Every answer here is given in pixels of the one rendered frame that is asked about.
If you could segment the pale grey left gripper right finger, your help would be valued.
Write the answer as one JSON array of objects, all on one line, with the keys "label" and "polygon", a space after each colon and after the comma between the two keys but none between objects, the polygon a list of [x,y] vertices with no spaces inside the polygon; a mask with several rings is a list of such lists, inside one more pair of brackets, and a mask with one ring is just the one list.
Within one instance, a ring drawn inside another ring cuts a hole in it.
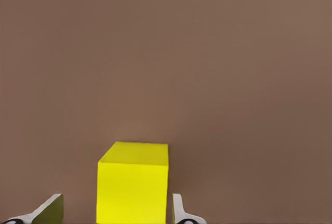
[{"label": "pale grey left gripper right finger", "polygon": [[174,224],[207,224],[202,217],[185,212],[182,196],[173,193],[173,223]]}]

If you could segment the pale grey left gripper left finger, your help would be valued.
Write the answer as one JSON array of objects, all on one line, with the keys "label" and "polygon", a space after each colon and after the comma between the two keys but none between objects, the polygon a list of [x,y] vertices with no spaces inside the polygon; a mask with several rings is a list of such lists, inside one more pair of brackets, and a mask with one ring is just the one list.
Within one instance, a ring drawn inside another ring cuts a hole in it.
[{"label": "pale grey left gripper left finger", "polygon": [[54,194],[29,214],[12,217],[1,224],[62,224],[64,195]]}]

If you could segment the yellow drawer box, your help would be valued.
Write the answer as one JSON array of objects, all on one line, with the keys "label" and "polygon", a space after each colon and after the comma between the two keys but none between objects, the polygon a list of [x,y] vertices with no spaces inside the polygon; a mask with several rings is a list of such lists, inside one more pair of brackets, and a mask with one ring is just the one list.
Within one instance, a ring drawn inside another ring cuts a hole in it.
[{"label": "yellow drawer box", "polygon": [[167,144],[115,142],[98,162],[97,224],[165,224]]}]

